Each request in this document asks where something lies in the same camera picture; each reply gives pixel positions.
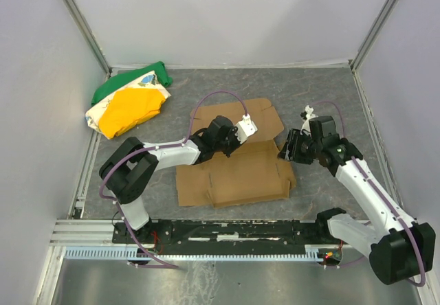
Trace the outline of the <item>brown cardboard box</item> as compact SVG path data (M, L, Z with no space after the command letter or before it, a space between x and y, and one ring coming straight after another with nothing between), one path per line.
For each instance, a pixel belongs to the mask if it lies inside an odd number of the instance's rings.
M292 165L278 158L276 137L284 131L281 119L267 98L200 107L192 131L207 127L218 115L236 123L248 112L257 132L230 157L214 154L207 162L176 168L178 204L181 207L228 207L286 199L296 187Z

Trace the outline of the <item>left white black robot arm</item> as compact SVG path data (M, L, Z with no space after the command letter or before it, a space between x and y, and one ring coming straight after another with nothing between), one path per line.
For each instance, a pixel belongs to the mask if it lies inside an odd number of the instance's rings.
M254 131L247 115L236 124L219 115L209 126L176 142L150 144L130 137L101 166L99 176L112 192L121 216L137 231L151 221L142 193L154 172L197 165L212 159L215 153L229 157Z

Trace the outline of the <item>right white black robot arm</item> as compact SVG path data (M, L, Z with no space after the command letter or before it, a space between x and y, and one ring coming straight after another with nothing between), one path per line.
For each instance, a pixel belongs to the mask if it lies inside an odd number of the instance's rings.
M321 214L323 229L368 258L383 284L408 280L425 286L434 259L434 229L418 223L392 199L358 148L338 134L331 116L307 112L300 116L302 127L289 131L279 158L307 165L318 161L351 193L370 221L365 225L333 208Z

